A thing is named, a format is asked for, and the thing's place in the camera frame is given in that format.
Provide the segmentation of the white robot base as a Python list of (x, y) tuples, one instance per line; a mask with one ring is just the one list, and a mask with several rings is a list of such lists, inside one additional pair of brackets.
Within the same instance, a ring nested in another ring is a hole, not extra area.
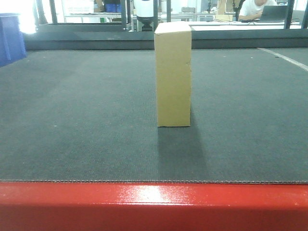
[(135, 0), (137, 20), (142, 23), (142, 31), (152, 31), (151, 23), (154, 20), (154, 1), (153, 0)]

